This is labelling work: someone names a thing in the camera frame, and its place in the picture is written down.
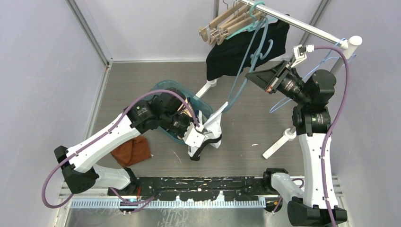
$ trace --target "metal track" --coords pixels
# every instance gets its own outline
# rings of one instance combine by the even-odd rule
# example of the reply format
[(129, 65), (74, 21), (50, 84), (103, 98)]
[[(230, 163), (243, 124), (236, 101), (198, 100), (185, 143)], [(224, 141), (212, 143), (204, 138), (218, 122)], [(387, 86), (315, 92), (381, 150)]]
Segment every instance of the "metal track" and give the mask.
[(111, 55), (108, 52), (104, 44), (104, 41), (101, 38), (100, 33), (97, 32), (97, 35), (95, 35), (94, 29), (97, 28), (94, 26), (94, 23), (92, 23), (92, 27), (89, 25), (87, 20), (91, 18), (89, 18), (88, 13), (84, 16), (84, 14), (82, 13), (82, 9), (78, 6), (75, 0), (65, 0), (65, 1), (71, 8), (72, 13), (77, 18), (78, 23), (81, 25), (82, 30), (87, 35), (89, 41), (91, 42), (93, 48), (96, 50), (103, 64), (105, 66), (108, 66), (109, 63), (112, 61)]
[[(143, 206), (121, 206), (120, 199), (74, 199), (71, 203), (71, 209), (136, 209)], [(152, 201), (145, 209), (211, 209), (211, 208), (264, 208), (265, 199), (259, 201), (224, 201), (224, 198), (218, 198), (215, 201)]]
[[(302, 178), (302, 179), (304, 179), (303, 176), (292, 176), (291, 178)], [(338, 181), (337, 176), (333, 176), (332, 180), (333, 180), (333, 186), (334, 186), (334, 191), (335, 191), (336, 196), (337, 197), (343, 196), (341, 188), (340, 188), (340, 183)], [(300, 182), (299, 181), (295, 181), (295, 184), (300, 185)], [(107, 193), (108, 193), (108, 188), (106, 188), (106, 187), (92, 187), (91, 189), (89, 189), (89, 190), (87, 190), (87, 191), (85, 191), (83, 193), (74, 195), (73, 198), (82, 198), (82, 199), (117, 198), (116, 196), (107, 196)], [(59, 198), (65, 199), (70, 194), (71, 194), (71, 191), (69, 190), (67, 184), (64, 182), (64, 184), (63, 184), (63, 186), (61, 188), (61, 191), (60, 191)], [(277, 195), (266, 195), (264, 197), (265, 198), (276, 198)], [(136, 196), (124, 196), (124, 198), (134, 199), (134, 198), (136, 198)]]

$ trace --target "metal floor panel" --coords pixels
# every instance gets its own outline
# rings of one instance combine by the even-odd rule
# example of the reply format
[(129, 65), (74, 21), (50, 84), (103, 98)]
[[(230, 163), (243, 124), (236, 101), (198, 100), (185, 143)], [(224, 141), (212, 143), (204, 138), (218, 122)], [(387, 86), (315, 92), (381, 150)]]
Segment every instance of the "metal floor panel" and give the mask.
[[(271, 68), (277, 63), (268, 62), (257, 70)], [(206, 63), (113, 63), (95, 132), (115, 119), (135, 98), (166, 79), (174, 80), (196, 93), (206, 82)], [(221, 77), (203, 100), (217, 110), (227, 100), (234, 79)], [(243, 79), (244, 73), (238, 80), (237, 89)], [(268, 95), (249, 82), (236, 104), (222, 116), (223, 139), (219, 149), (207, 146), (200, 161), (194, 162), (187, 155), (187, 146), (174, 143), (160, 131), (148, 131), (143, 136), (148, 139), (154, 156), (131, 168), (137, 176), (259, 176), (267, 167), (285, 168), (290, 175), (303, 175), (302, 151), (297, 140), (288, 142), (268, 160), (262, 157), (262, 153), (281, 137), (282, 132), (292, 126), (293, 103), (273, 114), (269, 113), (270, 108), (282, 98), (280, 93)], [(98, 163), (121, 168), (111, 155)]]
[(148, 209), (123, 215), (119, 210), (71, 209), (66, 227), (290, 227), (286, 206), (274, 216), (261, 208)]

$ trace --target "teal hanger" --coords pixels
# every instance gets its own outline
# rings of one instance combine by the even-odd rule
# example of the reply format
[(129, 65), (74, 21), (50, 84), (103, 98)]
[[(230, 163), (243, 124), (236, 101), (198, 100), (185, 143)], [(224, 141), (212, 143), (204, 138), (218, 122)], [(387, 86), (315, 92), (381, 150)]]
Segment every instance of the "teal hanger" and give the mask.
[(254, 31), (254, 30), (256, 29), (256, 26), (255, 26), (256, 17), (252, 14), (252, 11), (253, 11), (253, 9), (254, 9), (257, 5), (261, 5), (261, 4), (265, 6), (264, 1), (259, 1), (259, 2), (256, 2), (256, 3), (249, 9), (249, 16), (253, 18), (253, 22), (252, 22), (252, 24), (250, 24), (250, 25), (252, 25), (252, 26), (251, 26), (250, 28), (247, 28), (247, 29), (246, 29), (248, 32), (252, 32), (252, 31)]
[(232, 33), (231, 35), (227, 36), (227, 37), (226, 37), (226, 40), (231, 39), (233, 36), (235, 36), (235, 35), (237, 35), (237, 34), (243, 32), (243, 31), (253, 32), (254, 30), (256, 30), (256, 28), (257, 28), (257, 25), (256, 25), (256, 17), (252, 14), (252, 10), (253, 10), (257, 5), (260, 5), (260, 4), (265, 5), (263, 1), (259, 1), (259, 2), (255, 3), (255, 4), (249, 9), (249, 16), (253, 18), (252, 24), (250, 24), (250, 25), (248, 25), (248, 26), (245, 26), (245, 27), (239, 29), (238, 31)]

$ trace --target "metal bar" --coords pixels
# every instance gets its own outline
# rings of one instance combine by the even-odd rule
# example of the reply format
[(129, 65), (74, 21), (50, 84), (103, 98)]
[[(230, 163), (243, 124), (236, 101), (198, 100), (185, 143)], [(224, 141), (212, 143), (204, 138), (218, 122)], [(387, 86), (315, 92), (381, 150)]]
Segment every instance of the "metal bar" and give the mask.
[[(350, 57), (354, 54), (355, 50), (362, 44), (362, 38), (360, 36), (353, 36), (348, 39), (348, 48), (346, 50), (343, 50), (343, 54), (347, 59), (350, 59)], [(334, 75), (336, 75), (339, 70), (342, 68), (342, 65), (344, 64), (344, 61), (342, 58), (338, 58), (336, 63), (334, 64), (333, 68), (330, 70), (330, 72)]]
[(102, 60), (103, 64), (105, 64), (105, 66), (108, 66), (110, 59), (108, 59), (106, 57), (105, 52), (103, 51), (103, 49), (100, 47), (99, 43), (97, 42), (97, 39), (96, 39), (95, 35), (93, 34), (91, 28), (89, 27), (89, 24), (86, 21), (85, 17), (83, 16), (79, 6), (75, 2), (75, 0), (66, 0), (66, 2), (70, 6), (71, 11), (77, 18), (77, 21), (81, 25), (82, 30), (84, 30), (84, 33), (87, 35), (88, 39), (90, 40), (92, 46), (96, 50), (96, 52), (99, 55), (100, 59)]
[[(249, 6), (253, 6), (255, 4), (255, 2), (251, 1), (251, 0), (236, 0), (236, 1), (242, 2), (243, 4), (248, 4)], [(301, 30), (309, 32), (309, 33), (311, 33), (311, 34), (313, 34), (313, 35), (315, 35), (315, 36), (317, 36), (317, 37), (319, 37), (319, 38), (321, 38), (323, 40), (326, 40), (326, 41), (328, 41), (328, 42), (330, 42), (332, 44), (339, 43), (339, 44), (343, 45), (343, 43), (344, 43), (344, 41), (341, 41), (339, 38), (337, 38), (337, 37), (325, 32), (325, 31), (322, 31), (322, 30), (320, 30), (320, 29), (318, 29), (318, 28), (316, 28), (316, 27), (314, 27), (312, 25), (309, 25), (307, 23), (304, 23), (302, 21), (299, 21), (297, 19), (289, 17), (289, 16), (287, 16), (287, 15), (285, 15), (283, 13), (280, 13), (278, 11), (270, 9), (269, 7), (266, 7), (264, 5), (257, 5), (257, 6), (255, 6), (255, 8), (257, 10), (261, 11), (261, 12), (264, 12), (264, 13), (272, 16), (272, 17), (275, 17), (275, 18), (277, 18), (277, 19), (279, 19), (281, 21), (284, 21), (284, 22), (286, 22), (286, 23), (288, 23), (288, 24), (290, 24), (290, 25), (292, 25), (294, 27), (297, 27), (297, 28), (299, 28)]]
[(106, 84), (107, 84), (107, 80), (109, 79), (109, 74), (110, 74), (110, 70), (113, 66), (113, 62), (110, 61), (109, 65), (106, 66), (105, 71), (102, 75), (102, 81), (100, 83), (100, 87), (97, 91), (97, 95), (96, 95), (96, 100), (95, 100), (95, 105), (91, 111), (90, 117), (89, 117), (89, 124), (85, 130), (85, 137), (84, 140), (88, 139), (89, 137), (91, 137), (93, 135), (93, 130), (95, 127), (95, 123), (96, 123), (96, 119), (97, 119), (97, 115), (99, 114), (99, 109), (100, 109), (100, 105), (102, 103), (103, 100), (103, 95), (105, 93), (106, 90)]
[(64, 206), (59, 208), (57, 216), (54, 220), (54, 227), (65, 227), (67, 223), (68, 213), (71, 208), (72, 201), (67, 202)]
[[(314, 15), (311, 18), (311, 21), (309, 22), (310, 25), (315, 27), (317, 25), (317, 23), (319, 23), (320, 19), (322, 18), (323, 14), (330, 2), (331, 2), (331, 0), (321, 0), (320, 1), (319, 5), (316, 8), (316, 11), (314, 12)], [(302, 35), (302, 38), (299, 41), (299, 44), (302, 44), (302, 46), (305, 46), (310, 35), (311, 34), (309, 32), (305, 32)], [(295, 60), (295, 55), (292, 55), (291, 62), (293, 62), (294, 60)]]
[(214, 0), (214, 7), (213, 7), (213, 19), (218, 16), (218, 6), (219, 6), (220, 0)]

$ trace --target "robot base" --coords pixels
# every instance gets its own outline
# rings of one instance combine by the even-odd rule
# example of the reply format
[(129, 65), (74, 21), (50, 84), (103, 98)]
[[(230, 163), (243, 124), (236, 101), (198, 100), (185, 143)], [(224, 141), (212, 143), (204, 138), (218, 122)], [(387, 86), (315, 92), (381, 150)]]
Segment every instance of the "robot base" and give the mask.
[[(347, 211), (335, 207), (333, 210), (336, 224), (347, 221)], [(319, 209), (319, 207), (310, 208), (303, 204), (302, 199), (292, 197), (292, 201), (288, 203), (287, 213), (289, 222), (293, 226), (322, 226), (331, 227), (329, 212), (327, 209)]]

